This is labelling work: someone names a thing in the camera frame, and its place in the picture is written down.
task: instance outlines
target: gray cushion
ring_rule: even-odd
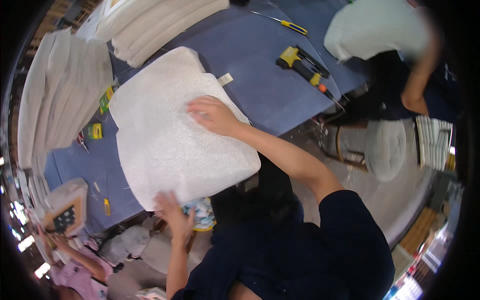
[[[368,172],[381,182],[389,182],[405,159],[407,138],[402,121],[369,121],[365,160]]]

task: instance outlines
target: white fabric tag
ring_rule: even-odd
[[[226,84],[231,83],[232,81],[233,81],[233,77],[232,75],[230,75],[230,73],[227,73],[218,79],[218,83],[221,86],[225,86]]]

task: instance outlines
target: pneumatic staple gun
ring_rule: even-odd
[[[308,61],[313,66],[313,71],[303,65],[301,62],[302,60]],[[320,78],[328,78],[330,72],[300,46],[296,45],[295,47],[288,47],[285,49],[276,60],[276,65],[280,66],[282,69],[293,69],[343,109],[326,86],[320,83]]]

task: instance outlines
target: blue work table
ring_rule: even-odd
[[[278,1],[281,9],[262,2],[267,1],[252,1],[246,9],[294,22],[308,30],[308,38],[274,20],[232,5],[190,27],[163,49],[190,47],[199,53],[207,72],[216,77],[229,72],[234,81],[224,89],[232,101],[255,127],[279,136],[334,104],[293,70],[283,70],[275,65],[288,46],[300,45],[329,69],[331,76],[322,78],[321,82],[336,99],[348,89],[361,85],[366,76],[363,69],[355,69],[358,67],[355,64],[337,65],[336,59],[323,47],[328,24],[344,5],[340,0],[300,1],[295,5],[286,0]],[[159,50],[139,69],[130,68],[112,56],[114,74],[120,84],[125,83],[165,52]],[[85,137],[90,153],[73,142],[70,148],[51,151],[45,168],[51,190],[78,177],[88,183],[85,230],[89,233],[106,229],[143,210],[130,191],[120,166],[116,141],[118,128],[109,114],[108,119],[106,115],[99,119],[103,120],[103,139]],[[91,123],[100,122],[99,119],[95,116]],[[93,182],[101,192],[96,191]],[[104,214],[105,191],[110,201],[110,216]]]

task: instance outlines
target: black pants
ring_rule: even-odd
[[[262,154],[259,157],[262,166],[258,171],[258,188],[245,192],[231,186],[210,197],[217,222],[215,231],[254,217],[282,222],[297,210],[290,177]]]
[[[406,109],[400,95],[410,74],[410,69],[396,51],[379,53],[369,59],[375,83],[370,90],[357,97],[345,107],[346,114],[333,125],[351,125],[367,120],[399,120],[405,117]]]

